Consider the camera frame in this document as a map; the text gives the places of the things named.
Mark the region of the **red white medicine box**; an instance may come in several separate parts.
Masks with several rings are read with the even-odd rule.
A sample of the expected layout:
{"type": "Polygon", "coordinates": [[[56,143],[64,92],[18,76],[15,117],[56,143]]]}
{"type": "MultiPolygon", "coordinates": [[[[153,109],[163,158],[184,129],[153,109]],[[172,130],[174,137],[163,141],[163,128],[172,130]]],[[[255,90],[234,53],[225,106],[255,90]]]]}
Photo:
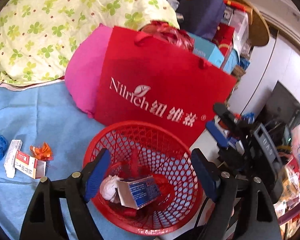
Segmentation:
{"type": "Polygon", "coordinates": [[[45,176],[46,162],[29,156],[20,150],[16,152],[14,166],[33,179],[40,179],[45,176]]]}

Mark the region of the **orange wrapper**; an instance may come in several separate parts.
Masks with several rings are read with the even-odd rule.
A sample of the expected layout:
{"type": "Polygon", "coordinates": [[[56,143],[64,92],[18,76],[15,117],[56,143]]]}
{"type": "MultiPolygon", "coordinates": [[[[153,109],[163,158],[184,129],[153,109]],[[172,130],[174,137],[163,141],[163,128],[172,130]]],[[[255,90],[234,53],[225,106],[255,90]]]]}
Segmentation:
{"type": "Polygon", "coordinates": [[[41,147],[30,146],[30,151],[38,160],[51,161],[53,159],[53,152],[51,150],[51,147],[46,142],[43,142],[43,145],[41,147]]]}

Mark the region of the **white tissue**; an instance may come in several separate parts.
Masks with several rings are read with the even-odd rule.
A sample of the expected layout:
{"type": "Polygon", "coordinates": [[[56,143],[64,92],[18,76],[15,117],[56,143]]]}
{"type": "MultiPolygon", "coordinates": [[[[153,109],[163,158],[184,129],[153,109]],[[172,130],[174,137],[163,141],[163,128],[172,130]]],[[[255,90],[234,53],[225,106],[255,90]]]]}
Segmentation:
{"type": "Polygon", "coordinates": [[[117,192],[117,182],[120,180],[121,178],[117,175],[109,175],[104,178],[99,188],[99,192],[103,199],[115,204],[120,203],[119,194],[117,192]]]}

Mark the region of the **long white medicine box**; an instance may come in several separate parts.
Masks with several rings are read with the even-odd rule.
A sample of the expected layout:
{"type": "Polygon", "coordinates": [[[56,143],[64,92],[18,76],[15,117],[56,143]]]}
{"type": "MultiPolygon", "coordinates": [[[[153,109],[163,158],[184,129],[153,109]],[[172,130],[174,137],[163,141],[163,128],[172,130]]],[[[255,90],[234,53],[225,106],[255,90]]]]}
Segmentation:
{"type": "Polygon", "coordinates": [[[4,169],[6,171],[7,178],[14,178],[15,176],[15,156],[18,150],[21,149],[23,142],[19,139],[11,141],[4,161],[4,169]]]}

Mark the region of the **blue white small box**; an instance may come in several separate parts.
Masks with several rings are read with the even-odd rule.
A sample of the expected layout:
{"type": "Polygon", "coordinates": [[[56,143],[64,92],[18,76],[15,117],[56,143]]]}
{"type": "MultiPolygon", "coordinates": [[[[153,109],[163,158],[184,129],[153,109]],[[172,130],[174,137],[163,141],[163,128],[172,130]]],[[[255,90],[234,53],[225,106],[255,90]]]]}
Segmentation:
{"type": "Polygon", "coordinates": [[[153,176],[138,180],[118,181],[117,192],[121,205],[135,210],[151,204],[161,196],[161,192],[153,176]]]}

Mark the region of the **red plastic mesh basket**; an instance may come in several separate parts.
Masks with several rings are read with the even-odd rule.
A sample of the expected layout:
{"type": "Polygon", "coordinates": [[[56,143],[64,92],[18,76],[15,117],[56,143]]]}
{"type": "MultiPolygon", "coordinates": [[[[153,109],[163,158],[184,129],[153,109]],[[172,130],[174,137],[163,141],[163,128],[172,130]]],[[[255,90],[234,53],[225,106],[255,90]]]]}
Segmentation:
{"type": "Polygon", "coordinates": [[[175,135],[146,122],[119,122],[92,139],[83,164],[95,160],[104,148],[110,155],[106,177],[149,178],[159,190],[158,197],[138,209],[115,204],[97,192],[92,202],[111,223],[138,235],[160,236],[180,229],[196,214],[203,189],[189,148],[175,135]]]}

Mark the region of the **light blue cardboard box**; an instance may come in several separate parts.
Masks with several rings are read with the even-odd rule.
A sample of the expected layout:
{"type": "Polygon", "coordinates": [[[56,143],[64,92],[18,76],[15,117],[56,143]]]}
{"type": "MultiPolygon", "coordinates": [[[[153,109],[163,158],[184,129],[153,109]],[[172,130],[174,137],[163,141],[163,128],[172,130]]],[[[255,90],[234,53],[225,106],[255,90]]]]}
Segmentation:
{"type": "Polygon", "coordinates": [[[192,33],[187,34],[194,39],[193,53],[199,57],[206,59],[217,68],[220,68],[224,61],[224,56],[219,48],[209,40],[203,39],[192,33]]]}

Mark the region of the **red Nilrich paper bag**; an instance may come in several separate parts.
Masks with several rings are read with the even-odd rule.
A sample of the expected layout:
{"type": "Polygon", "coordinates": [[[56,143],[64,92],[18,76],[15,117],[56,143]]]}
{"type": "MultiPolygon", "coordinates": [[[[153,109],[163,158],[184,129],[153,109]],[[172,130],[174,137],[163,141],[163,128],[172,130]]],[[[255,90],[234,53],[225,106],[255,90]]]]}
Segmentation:
{"type": "Polygon", "coordinates": [[[236,79],[204,58],[141,31],[115,27],[97,88],[94,118],[144,121],[191,146],[236,79]]]}

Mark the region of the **red crumpled plastic bag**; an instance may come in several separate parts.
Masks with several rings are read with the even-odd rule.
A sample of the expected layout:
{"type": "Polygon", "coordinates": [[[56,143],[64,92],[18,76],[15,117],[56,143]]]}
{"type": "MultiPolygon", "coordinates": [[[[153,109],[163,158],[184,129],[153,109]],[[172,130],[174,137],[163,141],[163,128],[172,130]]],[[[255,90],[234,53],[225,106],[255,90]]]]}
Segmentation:
{"type": "Polygon", "coordinates": [[[186,31],[177,29],[168,22],[151,21],[141,31],[190,52],[194,50],[194,39],[186,31]]]}

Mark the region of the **pink pillow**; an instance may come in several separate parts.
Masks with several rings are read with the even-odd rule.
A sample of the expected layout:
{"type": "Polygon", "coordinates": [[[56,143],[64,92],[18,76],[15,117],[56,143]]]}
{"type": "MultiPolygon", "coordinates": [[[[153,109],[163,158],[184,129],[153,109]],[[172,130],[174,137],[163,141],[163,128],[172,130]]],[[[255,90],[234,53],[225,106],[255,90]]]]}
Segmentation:
{"type": "Polygon", "coordinates": [[[100,24],[79,45],[66,67],[66,88],[76,106],[89,118],[95,113],[97,88],[112,31],[100,24]]]}

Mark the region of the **green clover quilt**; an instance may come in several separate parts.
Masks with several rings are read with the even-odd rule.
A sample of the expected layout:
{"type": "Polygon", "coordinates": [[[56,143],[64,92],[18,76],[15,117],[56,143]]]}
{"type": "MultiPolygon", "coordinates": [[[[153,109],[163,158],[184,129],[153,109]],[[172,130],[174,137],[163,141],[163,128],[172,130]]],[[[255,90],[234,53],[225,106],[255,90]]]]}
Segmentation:
{"type": "Polygon", "coordinates": [[[0,83],[25,87],[61,78],[78,46],[101,24],[178,27],[167,0],[0,0],[0,83]]]}

